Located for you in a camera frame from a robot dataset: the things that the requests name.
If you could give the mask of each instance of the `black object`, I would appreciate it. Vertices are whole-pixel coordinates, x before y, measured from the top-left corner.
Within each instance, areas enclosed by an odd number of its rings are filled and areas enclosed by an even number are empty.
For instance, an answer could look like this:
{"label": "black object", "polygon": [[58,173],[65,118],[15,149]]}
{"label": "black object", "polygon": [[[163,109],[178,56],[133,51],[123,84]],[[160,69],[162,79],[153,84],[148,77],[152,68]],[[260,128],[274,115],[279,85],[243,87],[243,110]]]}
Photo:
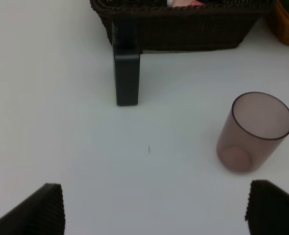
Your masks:
{"label": "black object", "polygon": [[132,20],[113,21],[112,30],[117,105],[137,105],[140,70],[137,25]]}
{"label": "black object", "polygon": [[0,219],[0,235],[63,235],[62,188],[45,184]]}
{"label": "black object", "polygon": [[289,194],[267,180],[253,181],[245,220],[251,235],[289,235]]}

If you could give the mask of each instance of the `white table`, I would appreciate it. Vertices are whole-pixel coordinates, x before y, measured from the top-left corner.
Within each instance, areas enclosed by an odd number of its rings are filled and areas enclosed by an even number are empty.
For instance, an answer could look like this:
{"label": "white table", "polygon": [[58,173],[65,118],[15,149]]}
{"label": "white table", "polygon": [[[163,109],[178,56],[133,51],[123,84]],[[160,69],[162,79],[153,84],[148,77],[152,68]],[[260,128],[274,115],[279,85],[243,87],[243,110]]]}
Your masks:
{"label": "white table", "polygon": [[289,136],[254,173],[222,166],[247,91],[289,106],[289,47],[262,21],[237,49],[142,55],[139,105],[120,108],[88,0],[0,0],[0,216],[55,182],[66,235],[248,235],[250,182],[289,192]]}

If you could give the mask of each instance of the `dark brown wicker basket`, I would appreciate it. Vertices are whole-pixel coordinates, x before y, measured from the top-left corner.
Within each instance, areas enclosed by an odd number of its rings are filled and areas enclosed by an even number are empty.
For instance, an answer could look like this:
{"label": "dark brown wicker basket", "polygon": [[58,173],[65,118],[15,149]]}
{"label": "dark brown wicker basket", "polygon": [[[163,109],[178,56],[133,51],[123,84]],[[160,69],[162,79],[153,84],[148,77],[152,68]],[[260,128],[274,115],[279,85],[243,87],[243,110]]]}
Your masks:
{"label": "dark brown wicker basket", "polygon": [[112,21],[137,22],[141,50],[235,48],[274,0],[200,0],[204,7],[167,7],[165,0],[90,0],[112,41]]}

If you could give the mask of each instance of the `translucent brown cup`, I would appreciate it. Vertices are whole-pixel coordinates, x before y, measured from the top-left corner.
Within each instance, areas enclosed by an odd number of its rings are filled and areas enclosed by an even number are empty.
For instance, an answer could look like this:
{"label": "translucent brown cup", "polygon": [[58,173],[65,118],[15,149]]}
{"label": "translucent brown cup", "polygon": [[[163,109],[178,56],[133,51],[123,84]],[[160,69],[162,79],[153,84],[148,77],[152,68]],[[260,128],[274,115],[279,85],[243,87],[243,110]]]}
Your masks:
{"label": "translucent brown cup", "polygon": [[217,155],[232,171],[259,168],[289,134],[289,109],[261,92],[240,95],[217,142]]}

